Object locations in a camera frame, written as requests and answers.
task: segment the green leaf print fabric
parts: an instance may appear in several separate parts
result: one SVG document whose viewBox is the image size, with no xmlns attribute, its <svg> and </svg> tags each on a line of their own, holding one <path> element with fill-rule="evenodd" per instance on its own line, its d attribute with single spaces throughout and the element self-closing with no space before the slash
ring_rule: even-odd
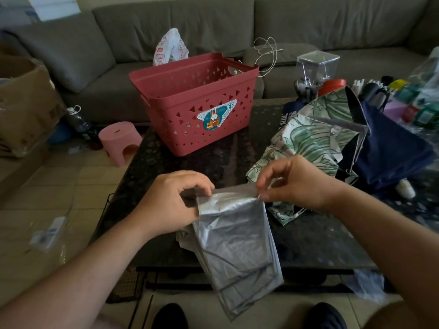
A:
<svg viewBox="0 0 439 329">
<path fill-rule="evenodd" d="M 356 127 L 348 129 L 335 125 L 331 121 L 332 118 L 345 121 L 345 124 L 353 122 L 344 89 L 319 97 L 298 114 L 292 115 L 287 124 L 271 139 L 271 144 L 265 149 L 262 158 L 247 172 L 249 182 L 256 182 L 259 173 L 271 162 L 295 154 L 304 156 L 321 171 L 335 177 L 338 163 L 343 159 L 343 148 L 360 132 L 352 129 Z M 363 130 L 357 141 L 357 151 L 361 148 L 364 137 Z M 350 177 L 346 182 L 351 183 L 356 179 L 356 175 L 352 171 L 349 172 Z M 284 226 L 296 219 L 305 209 L 295 209 L 293 203 L 282 202 L 268 210 Z"/>
</svg>

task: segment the coffee table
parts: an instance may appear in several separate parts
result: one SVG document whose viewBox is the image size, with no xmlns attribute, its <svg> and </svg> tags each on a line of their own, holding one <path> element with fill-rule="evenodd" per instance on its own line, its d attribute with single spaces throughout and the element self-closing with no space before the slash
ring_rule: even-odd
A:
<svg viewBox="0 0 439 329">
<path fill-rule="evenodd" d="M 245 183 L 246 172 L 261 157 L 276 133 L 281 112 L 281 105 L 253 107 L 249 127 L 185 157 L 175 157 L 150 127 L 92 240 L 127 216 L 161 173 L 182 169 L 199 171 L 217 188 Z M 439 232 L 439 171 L 425 169 L 411 182 L 418 194 L 415 201 L 395 196 L 384 202 Z M 377 269 L 364 249 L 333 217 L 308 210 L 286 226 L 281 226 L 271 216 L 269 221 L 284 273 L 319 270 L 339 274 L 357 268 Z M 201 272 L 195 255 L 179 247 L 174 233 L 150 240 L 139 250 L 131 265 L 138 271 L 161 271 L 171 275 Z"/>
</svg>

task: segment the red plastic basket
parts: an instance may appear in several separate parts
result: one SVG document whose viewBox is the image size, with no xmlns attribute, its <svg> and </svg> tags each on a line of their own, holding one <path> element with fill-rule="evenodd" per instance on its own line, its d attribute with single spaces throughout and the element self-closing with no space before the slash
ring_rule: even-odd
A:
<svg viewBox="0 0 439 329">
<path fill-rule="evenodd" d="M 129 78 L 157 134 L 174 155 L 185 156 L 249 125 L 258 75 L 258 66 L 209 53 L 133 71 Z"/>
</svg>

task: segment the forearm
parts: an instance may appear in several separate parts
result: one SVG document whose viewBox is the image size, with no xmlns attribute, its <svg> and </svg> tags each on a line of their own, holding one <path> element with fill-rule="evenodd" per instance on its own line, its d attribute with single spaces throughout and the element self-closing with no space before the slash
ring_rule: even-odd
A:
<svg viewBox="0 0 439 329">
<path fill-rule="evenodd" d="M 119 277 L 145 243 L 121 221 L 72 262 L 0 310 L 2 328 L 89 328 Z"/>
<path fill-rule="evenodd" d="M 350 186 L 331 205 L 404 300 L 439 325 L 439 236 Z"/>
</svg>

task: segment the black shoe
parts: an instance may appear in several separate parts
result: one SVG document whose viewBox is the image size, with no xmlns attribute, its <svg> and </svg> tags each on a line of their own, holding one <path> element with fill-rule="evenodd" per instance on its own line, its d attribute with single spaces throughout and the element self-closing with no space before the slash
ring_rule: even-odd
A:
<svg viewBox="0 0 439 329">
<path fill-rule="evenodd" d="M 177 304 L 167 304 L 158 311 L 151 329 L 188 329 L 186 316 Z"/>
<path fill-rule="evenodd" d="M 346 322 L 338 310 L 321 302 L 306 315 L 303 329 L 347 329 Z"/>
</svg>

